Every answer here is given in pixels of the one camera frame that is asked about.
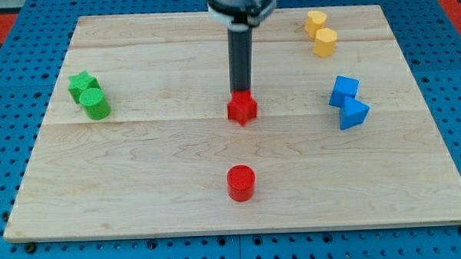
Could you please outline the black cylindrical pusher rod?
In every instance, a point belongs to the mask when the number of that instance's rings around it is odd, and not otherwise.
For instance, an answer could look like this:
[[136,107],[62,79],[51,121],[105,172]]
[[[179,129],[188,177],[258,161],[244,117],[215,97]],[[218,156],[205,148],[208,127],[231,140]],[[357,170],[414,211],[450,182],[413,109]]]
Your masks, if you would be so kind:
[[228,30],[229,75],[231,91],[251,89],[252,30]]

